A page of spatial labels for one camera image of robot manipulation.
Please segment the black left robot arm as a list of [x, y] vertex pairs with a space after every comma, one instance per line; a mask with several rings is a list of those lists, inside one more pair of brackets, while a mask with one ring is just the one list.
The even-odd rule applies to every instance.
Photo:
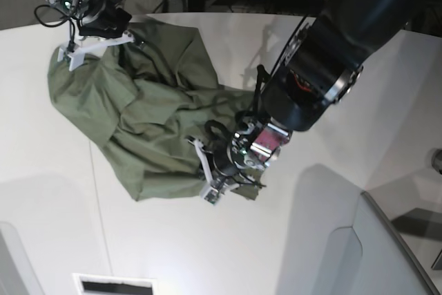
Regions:
[[215, 150], [218, 175], [262, 171], [295, 132], [308, 131], [356, 83], [365, 61], [419, 9], [422, 0], [327, 0], [300, 22], [271, 71], [258, 67], [248, 110]]

